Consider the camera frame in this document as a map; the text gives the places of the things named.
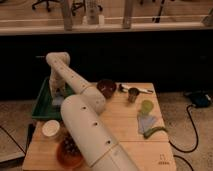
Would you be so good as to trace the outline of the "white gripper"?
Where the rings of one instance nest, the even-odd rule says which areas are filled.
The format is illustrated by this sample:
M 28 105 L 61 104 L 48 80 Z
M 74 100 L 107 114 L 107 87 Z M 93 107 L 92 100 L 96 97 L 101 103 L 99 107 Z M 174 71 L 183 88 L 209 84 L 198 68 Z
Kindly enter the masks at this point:
M 60 92 L 63 96 L 66 95 L 65 82 L 62 79 L 50 78 L 49 88 L 52 97 L 55 97 L 57 92 Z

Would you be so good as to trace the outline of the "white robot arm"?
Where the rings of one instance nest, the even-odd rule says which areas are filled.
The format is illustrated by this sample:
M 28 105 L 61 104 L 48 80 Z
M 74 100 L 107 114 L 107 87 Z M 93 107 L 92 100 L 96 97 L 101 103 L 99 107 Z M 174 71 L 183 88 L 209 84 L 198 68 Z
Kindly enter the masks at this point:
M 60 108 L 62 120 L 92 171 L 139 171 L 139 168 L 101 121 L 106 99 L 90 82 L 69 67 L 67 52 L 50 52 L 50 91 L 54 96 L 65 84 L 74 91 Z

